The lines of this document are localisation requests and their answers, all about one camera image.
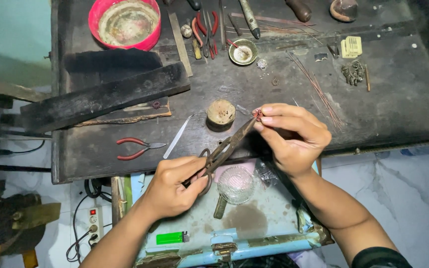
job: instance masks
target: red plastic bowl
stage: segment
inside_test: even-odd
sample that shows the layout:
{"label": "red plastic bowl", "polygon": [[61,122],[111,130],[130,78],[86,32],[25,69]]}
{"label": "red plastic bowl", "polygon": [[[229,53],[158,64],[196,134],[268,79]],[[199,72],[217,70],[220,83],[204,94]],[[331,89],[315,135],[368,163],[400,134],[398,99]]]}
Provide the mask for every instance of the red plastic bowl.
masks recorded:
{"label": "red plastic bowl", "polygon": [[110,8],[111,5],[116,4],[118,2],[122,2],[124,0],[97,0],[92,5],[91,11],[89,12],[89,28],[91,29],[92,35],[102,44],[104,44],[106,47],[115,49],[115,48],[138,48],[140,50],[149,51],[152,49],[156,43],[158,42],[158,39],[160,38],[160,31],[162,28],[162,20],[160,15],[160,8],[158,7],[158,4],[155,0],[141,0],[153,7],[155,11],[158,14],[158,23],[155,27],[155,30],[151,34],[147,36],[144,40],[142,40],[139,43],[129,45],[129,46],[115,46],[111,44],[107,44],[104,41],[100,39],[99,36],[99,21],[102,15],[107,11],[107,9]]}

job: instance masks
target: fingernail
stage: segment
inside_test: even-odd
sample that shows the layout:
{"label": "fingernail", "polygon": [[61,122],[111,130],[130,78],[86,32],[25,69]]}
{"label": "fingernail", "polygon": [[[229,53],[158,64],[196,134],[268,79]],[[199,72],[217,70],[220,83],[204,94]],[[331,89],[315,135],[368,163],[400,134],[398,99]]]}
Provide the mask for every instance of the fingernail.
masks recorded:
{"label": "fingernail", "polygon": [[264,129],[264,126],[260,122],[256,122],[254,123],[254,129],[257,131],[262,131]]}

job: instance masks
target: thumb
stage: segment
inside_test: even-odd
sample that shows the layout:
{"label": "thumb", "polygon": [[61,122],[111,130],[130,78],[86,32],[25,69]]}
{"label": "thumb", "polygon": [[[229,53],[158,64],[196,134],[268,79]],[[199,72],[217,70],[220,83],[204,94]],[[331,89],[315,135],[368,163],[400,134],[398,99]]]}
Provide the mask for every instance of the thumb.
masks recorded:
{"label": "thumb", "polygon": [[254,129],[259,132],[274,152],[280,152],[287,146],[286,140],[271,127],[265,126],[261,122],[256,122]]}
{"label": "thumb", "polygon": [[190,200],[190,204],[193,204],[195,199],[198,197],[198,194],[206,187],[206,184],[208,184],[208,175],[195,180],[183,192],[184,198]]}

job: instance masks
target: black sleeve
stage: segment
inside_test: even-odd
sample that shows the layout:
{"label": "black sleeve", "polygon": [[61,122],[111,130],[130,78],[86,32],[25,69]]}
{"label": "black sleeve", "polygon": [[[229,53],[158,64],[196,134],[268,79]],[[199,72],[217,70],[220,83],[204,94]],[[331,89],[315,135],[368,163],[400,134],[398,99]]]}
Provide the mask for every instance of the black sleeve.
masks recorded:
{"label": "black sleeve", "polygon": [[386,247],[369,247],[359,252],[352,268],[412,268],[402,254]]}

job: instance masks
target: wooden stump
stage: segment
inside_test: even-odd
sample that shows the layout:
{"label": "wooden stump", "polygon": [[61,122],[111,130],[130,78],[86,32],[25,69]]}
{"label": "wooden stump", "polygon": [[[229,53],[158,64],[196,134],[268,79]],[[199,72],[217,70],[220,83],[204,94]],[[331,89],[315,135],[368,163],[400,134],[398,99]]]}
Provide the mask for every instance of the wooden stump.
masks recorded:
{"label": "wooden stump", "polygon": [[215,132],[228,130],[235,120],[235,107],[227,100],[213,101],[206,112],[206,126]]}

